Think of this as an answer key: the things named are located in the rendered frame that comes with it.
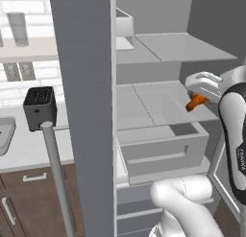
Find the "grey fridge door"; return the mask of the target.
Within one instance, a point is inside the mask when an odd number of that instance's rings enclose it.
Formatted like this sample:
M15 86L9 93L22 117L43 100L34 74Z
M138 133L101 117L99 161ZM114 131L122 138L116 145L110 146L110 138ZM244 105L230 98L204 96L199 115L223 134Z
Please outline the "grey fridge door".
M50 0L86 237L114 237L111 0Z

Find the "orange chicken drumstick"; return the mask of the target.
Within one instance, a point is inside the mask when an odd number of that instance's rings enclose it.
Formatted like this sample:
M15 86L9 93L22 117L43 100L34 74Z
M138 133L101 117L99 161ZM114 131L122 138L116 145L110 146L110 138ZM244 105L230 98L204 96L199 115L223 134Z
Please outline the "orange chicken drumstick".
M190 112L197 106L204 104L208 99L200 94L193 93L190 102L185 106L185 109Z

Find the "grey glass fridge shelf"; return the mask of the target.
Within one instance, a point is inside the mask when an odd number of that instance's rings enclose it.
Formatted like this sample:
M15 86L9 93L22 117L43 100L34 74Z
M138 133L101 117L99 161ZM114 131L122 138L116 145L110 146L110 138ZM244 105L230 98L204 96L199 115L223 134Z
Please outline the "grey glass fridge shelf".
M235 59L235 56L189 34L137 35L134 50L118 51L118 64Z
M189 101L187 90L179 81L119 85L116 88L116 127L132 130L218 119L204 105L187 112L185 106Z

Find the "brown drawer front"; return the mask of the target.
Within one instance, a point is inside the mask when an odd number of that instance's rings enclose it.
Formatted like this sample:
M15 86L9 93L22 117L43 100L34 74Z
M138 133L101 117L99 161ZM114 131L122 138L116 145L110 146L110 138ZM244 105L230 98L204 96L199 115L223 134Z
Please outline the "brown drawer front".
M43 173L47 173L47 179L30 182L23 182L22 180L23 176L36 177L41 176ZM48 199L58 199L57 189L50 167L1 173L0 177L6 188L6 195L14 201L31 198L44 199L45 197Z

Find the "black toaster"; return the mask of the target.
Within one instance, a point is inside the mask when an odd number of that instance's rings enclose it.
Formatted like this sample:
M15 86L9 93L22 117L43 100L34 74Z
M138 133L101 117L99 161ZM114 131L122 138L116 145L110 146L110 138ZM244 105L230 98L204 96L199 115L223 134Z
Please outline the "black toaster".
M29 131L40 130L44 122L57 124L57 103L52 86L31 87L28 89L23 109L27 119Z

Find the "white fridge bin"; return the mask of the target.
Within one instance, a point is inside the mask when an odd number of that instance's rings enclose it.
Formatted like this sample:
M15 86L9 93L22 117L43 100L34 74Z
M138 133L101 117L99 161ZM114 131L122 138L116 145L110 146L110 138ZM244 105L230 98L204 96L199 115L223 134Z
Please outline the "white fridge bin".
M134 50L135 48L135 27L131 15L116 9L116 49Z

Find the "grey tupperware container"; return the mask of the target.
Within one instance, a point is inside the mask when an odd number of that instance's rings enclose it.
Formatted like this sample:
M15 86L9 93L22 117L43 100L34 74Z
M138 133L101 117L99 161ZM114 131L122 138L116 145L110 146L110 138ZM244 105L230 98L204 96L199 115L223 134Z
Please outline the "grey tupperware container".
M14 117L0 117L0 156L8 151L15 128Z

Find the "white fridge drawer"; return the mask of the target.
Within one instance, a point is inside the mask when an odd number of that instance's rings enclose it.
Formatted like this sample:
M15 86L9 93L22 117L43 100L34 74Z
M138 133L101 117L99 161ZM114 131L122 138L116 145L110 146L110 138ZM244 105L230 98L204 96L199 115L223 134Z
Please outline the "white fridge drawer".
M139 184L164 174L177 176L181 170L199 167L209 134L199 122L159 126L117 133L126 162L129 182Z

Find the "grey wall outlet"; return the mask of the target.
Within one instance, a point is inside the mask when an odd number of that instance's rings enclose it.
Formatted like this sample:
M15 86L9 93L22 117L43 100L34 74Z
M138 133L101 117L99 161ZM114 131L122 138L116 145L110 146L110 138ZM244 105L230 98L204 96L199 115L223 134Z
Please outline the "grey wall outlet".
M34 66L29 62L20 62L19 69L24 81L34 81L36 79Z
M20 82L20 75L15 62L4 63L4 70L9 82Z

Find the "grey fridge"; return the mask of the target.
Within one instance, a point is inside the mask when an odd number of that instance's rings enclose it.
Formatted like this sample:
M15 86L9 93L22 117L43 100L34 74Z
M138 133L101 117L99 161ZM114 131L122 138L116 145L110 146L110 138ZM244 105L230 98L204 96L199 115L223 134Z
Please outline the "grey fridge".
M117 86L179 81L185 88L185 80L192 74L210 72L219 76L246 63L246 0L116 0L116 8L133 17L135 36L185 33L235 56L204 61L117 63ZM187 90L187 94L191 100L193 93ZM196 175L206 176L211 182L211 197L203 201L203 206L224 237L240 237L240 203L229 182L218 104L208 100L202 105L218 119L199 122L209 134L202 164L181 170L177 176L164 174L164 178L131 184L116 137L117 237L149 237L159 223L162 209L154 205L150 196L155 181Z

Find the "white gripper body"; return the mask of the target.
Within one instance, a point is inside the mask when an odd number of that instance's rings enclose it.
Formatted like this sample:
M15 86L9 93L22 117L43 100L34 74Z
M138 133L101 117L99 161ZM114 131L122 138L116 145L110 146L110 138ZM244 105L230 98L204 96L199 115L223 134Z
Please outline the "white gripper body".
M218 103L221 98L219 84L222 82L220 77L210 72L199 72L188 76L184 85L187 90Z

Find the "beige wall shelf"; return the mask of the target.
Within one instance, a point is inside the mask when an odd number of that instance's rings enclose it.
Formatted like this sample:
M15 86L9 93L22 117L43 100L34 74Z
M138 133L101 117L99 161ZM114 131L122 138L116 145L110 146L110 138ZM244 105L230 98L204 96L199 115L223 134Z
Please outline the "beige wall shelf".
M0 63L58 60L56 40L53 37L31 37L29 45L17 47L12 38L3 39Z

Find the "brown cupboard door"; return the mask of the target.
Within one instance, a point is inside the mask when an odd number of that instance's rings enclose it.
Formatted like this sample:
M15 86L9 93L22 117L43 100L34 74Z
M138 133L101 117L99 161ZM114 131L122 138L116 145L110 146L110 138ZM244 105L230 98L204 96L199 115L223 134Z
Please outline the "brown cupboard door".
M4 197L8 198L16 225L12 225L1 202ZM18 230L21 237L67 237L59 199L45 197L14 201L4 190L0 193L0 205L11 227Z

